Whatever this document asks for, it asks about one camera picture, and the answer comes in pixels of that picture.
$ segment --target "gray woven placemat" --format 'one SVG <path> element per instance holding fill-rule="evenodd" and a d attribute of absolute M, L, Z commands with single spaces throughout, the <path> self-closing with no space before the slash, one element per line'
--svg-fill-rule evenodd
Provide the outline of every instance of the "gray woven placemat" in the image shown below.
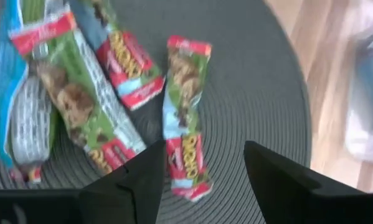
<path fill-rule="evenodd" d="M 214 46 L 199 108 L 214 190 L 190 203 L 172 195 L 167 178 L 158 223 L 264 223 L 245 171 L 244 141 L 304 165 L 311 148 L 305 84 L 269 9 L 261 0 L 121 0 L 113 6 L 163 70 L 171 34 Z M 147 144 L 161 138 L 162 103 L 158 96 L 132 114 Z M 41 185 L 10 181 L 0 164 L 0 189 L 82 187 L 98 179 L 93 164 L 69 143 L 63 128 L 60 132 Z"/>

